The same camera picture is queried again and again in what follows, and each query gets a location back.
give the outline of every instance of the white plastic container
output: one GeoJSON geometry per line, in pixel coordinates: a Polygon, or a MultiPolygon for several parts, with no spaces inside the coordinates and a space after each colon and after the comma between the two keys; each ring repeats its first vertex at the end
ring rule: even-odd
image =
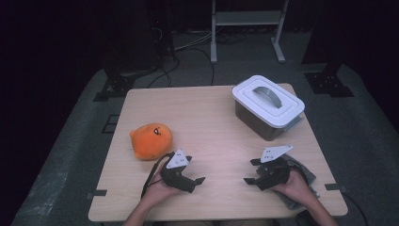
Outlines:
{"type": "Polygon", "coordinates": [[[305,105],[293,94],[261,75],[232,89],[235,115],[259,136],[271,141],[300,122],[305,105]]]}

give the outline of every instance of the plush toy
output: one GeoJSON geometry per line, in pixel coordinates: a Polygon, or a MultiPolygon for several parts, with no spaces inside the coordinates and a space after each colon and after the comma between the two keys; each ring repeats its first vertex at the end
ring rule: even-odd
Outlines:
{"type": "Polygon", "coordinates": [[[133,151],[138,159],[153,160],[161,157],[172,146],[172,132],[161,123],[143,125],[130,132],[133,151]]]}

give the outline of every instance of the wooden table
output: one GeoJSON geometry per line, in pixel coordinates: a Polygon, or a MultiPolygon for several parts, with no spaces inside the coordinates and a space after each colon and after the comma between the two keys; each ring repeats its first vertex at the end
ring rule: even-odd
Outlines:
{"type": "MultiPolygon", "coordinates": [[[[282,87],[294,93],[288,84],[282,87]]],[[[95,196],[88,217],[92,221],[122,221],[140,200],[142,187],[154,161],[135,158],[129,132],[144,124],[162,122],[174,136],[172,151],[179,148],[193,156],[183,175],[206,177],[193,193],[182,192],[155,206],[147,220],[192,220],[234,218],[291,218],[289,210],[270,190],[248,186],[243,178],[254,177],[257,167],[249,160],[259,158],[263,148],[291,144],[290,156],[304,164],[317,179],[313,188],[333,216],[347,213],[306,116],[289,132],[265,141],[234,113],[232,86],[166,89],[132,89],[127,94],[97,186],[105,196],[95,196]]]]}

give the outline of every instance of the human hand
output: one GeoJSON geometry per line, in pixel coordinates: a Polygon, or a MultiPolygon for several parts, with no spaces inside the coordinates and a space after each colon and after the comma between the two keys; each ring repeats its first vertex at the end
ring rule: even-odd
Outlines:
{"type": "Polygon", "coordinates": [[[291,169],[290,177],[285,184],[279,184],[272,189],[281,192],[290,199],[305,206],[311,204],[316,199],[309,186],[306,184],[301,173],[297,169],[291,169]]]}
{"type": "Polygon", "coordinates": [[[179,189],[167,186],[164,181],[162,181],[161,174],[159,171],[157,171],[153,175],[142,201],[147,202],[150,206],[155,206],[156,204],[163,202],[168,197],[178,194],[179,192],[179,189]]]}

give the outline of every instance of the gray carpet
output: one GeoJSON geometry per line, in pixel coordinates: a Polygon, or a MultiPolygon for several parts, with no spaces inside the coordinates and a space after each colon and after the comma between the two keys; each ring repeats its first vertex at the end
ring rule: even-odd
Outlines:
{"type": "MultiPolygon", "coordinates": [[[[331,171],[341,186],[359,204],[370,225],[397,225],[399,215],[399,136],[360,77],[342,66],[338,76],[355,97],[331,98],[313,94],[304,73],[320,72],[325,65],[301,65],[311,33],[283,33],[281,49],[287,62],[277,61],[270,43],[271,34],[239,36],[243,41],[218,45],[214,85],[235,85],[253,74],[276,83],[290,83],[305,103],[305,113],[331,171]]],[[[197,36],[175,34],[176,47],[197,36]]],[[[194,48],[209,55],[209,41],[194,48]]],[[[210,86],[212,67],[197,50],[176,54],[180,64],[169,73],[172,87],[210,86]]],[[[178,61],[167,58],[166,71],[178,61]]],[[[162,71],[136,80],[135,89],[146,88],[162,71]]],[[[36,183],[13,225],[100,225],[88,219],[90,194],[96,189],[112,134],[102,130],[108,116],[119,114],[123,98],[93,102],[103,88],[103,70],[93,75],[60,133],[36,183]]],[[[152,88],[167,87],[161,77],[152,88]]],[[[345,198],[349,212],[337,218],[341,225],[364,225],[358,208],[345,198]]],[[[295,225],[279,219],[281,225],[295,225]]],[[[105,225],[120,225],[107,222],[105,225]]]]}

